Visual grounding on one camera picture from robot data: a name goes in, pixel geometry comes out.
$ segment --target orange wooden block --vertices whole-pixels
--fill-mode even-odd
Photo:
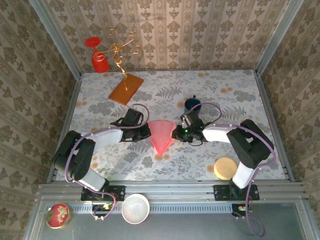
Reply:
[[[109,99],[119,104],[127,105],[143,82],[144,80],[142,78],[127,74],[125,81],[122,80],[118,86],[116,86],[116,88],[109,95]]]

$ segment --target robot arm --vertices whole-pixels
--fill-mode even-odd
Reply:
[[[68,177],[74,181],[86,185],[87,187],[99,191],[109,184],[109,181],[100,176],[90,168],[92,156],[101,148],[119,142],[137,142],[148,138],[151,135],[148,124],[136,128],[125,128],[139,126],[139,121],[143,122],[143,114],[130,108],[125,117],[112,122],[116,128],[110,127],[104,132],[94,134],[82,140],[71,157],[68,168]],[[82,135],[75,131],[69,131],[64,137],[59,149],[53,157],[53,165],[58,171],[64,172],[67,159],[75,143]]]
[[[186,112],[180,118],[186,127],[178,125],[172,132],[174,139],[189,143],[192,143],[193,139],[202,142],[231,143],[240,163],[230,186],[235,185],[239,190],[247,187],[260,162],[266,160],[271,153],[255,135],[235,125],[212,125],[211,122],[204,124],[193,110]],[[240,126],[262,137],[274,149],[272,142],[252,120],[247,119]]]

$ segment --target red round can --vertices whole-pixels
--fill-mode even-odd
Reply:
[[[52,229],[63,228],[71,218],[69,207],[65,203],[53,205],[46,216],[46,224]]]

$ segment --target table surface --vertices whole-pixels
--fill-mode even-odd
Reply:
[[[297,208],[294,203],[256,204],[252,217],[264,225],[263,240],[305,240]],[[254,229],[260,230],[253,223]],[[204,214],[150,214],[133,225],[121,214],[111,214],[104,221],[95,221],[91,214],[74,214],[62,229],[51,229],[43,221],[37,239],[43,240],[257,240],[245,220],[236,220],[230,213]]]
[[[150,121],[180,123],[185,100],[196,95],[202,102],[221,107],[223,117],[218,124],[239,124],[252,119],[274,143],[253,70],[141,71],[131,74],[144,79],[144,83],[127,106],[144,104],[150,111]],[[124,117],[128,107],[108,99],[122,77],[118,72],[82,74],[70,130],[88,133]],[[146,113],[142,107],[138,110]],[[199,117],[206,123],[218,113],[213,106],[203,105]],[[144,139],[103,148],[92,157],[91,168],[110,181],[216,180],[214,164],[221,157],[230,157],[239,163],[230,143],[207,142],[195,147],[175,140],[163,156],[159,156],[150,140]],[[277,158],[277,163],[264,167],[257,179],[285,178],[278,153]],[[63,173],[59,172],[56,180],[63,179]]]

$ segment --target metal corner post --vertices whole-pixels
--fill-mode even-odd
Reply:
[[[303,2],[303,0],[291,0],[289,2],[258,64],[255,67],[258,76],[262,76],[262,73],[266,69],[280,42],[284,38],[284,35],[286,34]]]
[[[81,89],[81,83],[82,83],[82,79],[81,78],[78,81],[75,82],[74,89],[73,89],[73,92],[72,92],[72,95],[71,95],[71,99],[70,99],[70,102],[69,102],[69,107],[68,107],[68,110],[67,110],[67,112],[65,114],[64,123],[63,123],[62,129],[61,129],[60,137],[59,137],[58,143],[56,145],[55,151],[58,150],[62,140],[64,139],[64,137],[66,136],[67,132],[69,131],[69,127],[70,127],[71,120],[72,120],[72,117],[73,117],[73,114],[74,114],[74,111],[75,111],[78,95],[79,95],[79,92],[80,92],[80,89]],[[50,184],[52,182],[53,177],[54,177],[54,173],[55,173],[55,167],[51,166],[49,174],[48,174],[48,177],[47,177],[47,180],[46,180],[47,184]]]
[[[36,14],[39,16],[41,22],[43,23],[45,29],[52,38],[54,44],[62,55],[64,61],[72,72],[76,81],[80,79],[81,72],[79,66],[72,58],[72,54],[67,47],[67,44],[64,41],[64,38],[59,34],[59,31],[53,21],[53,18],[50,16],[48,9],[46,9],[45,4],[42,0],[30,0],[32,7],[34,8]]]
[[[271,132],[275,141],[275,145],[280,157],[281,162],[285,165],[286,170],[287,170],[287,174],[289,176],[289,179],[291,182],[295,182],[295,176],[292,172],[292,169],[290,167],[290,163],[288,160],[288,156],[284,147],[284,143],[282,142],[281,136],[280,136],[280,132],[277,126],[277,122],[274,116],[274,113],[272,111],[272,107],[270,104],[270,101],[268,99],[268,95],[267,95],[267,91],[265,88],[265,85],[262,81],[261,76],[255,76],[255,80],[256,80],[256,84],[258,86],[260,95],[261,95],[261,99],[262,99],[262,103],[265,109],[265,114],[268,118],[269,124],[270,124],[270,128],[271,128]]]

